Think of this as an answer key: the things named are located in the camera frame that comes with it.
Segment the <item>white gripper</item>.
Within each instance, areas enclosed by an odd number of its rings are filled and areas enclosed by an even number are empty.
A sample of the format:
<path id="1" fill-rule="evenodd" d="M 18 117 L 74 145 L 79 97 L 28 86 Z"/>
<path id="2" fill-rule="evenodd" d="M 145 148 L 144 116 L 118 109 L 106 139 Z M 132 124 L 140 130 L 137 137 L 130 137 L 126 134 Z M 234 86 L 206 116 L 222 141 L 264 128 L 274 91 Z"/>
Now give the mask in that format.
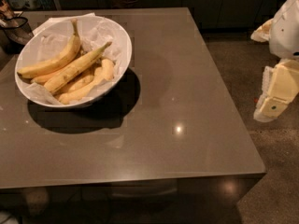
<path id="1" fill-rule="evenodd" d="M 299 93 L 299 0 L 287 0 L 270 19 L 250 36 L 267 42 L 272 54 L 282 60 L 263 71 L 262 94 L 253 118 L 260 122 L 277 119 Z"/>

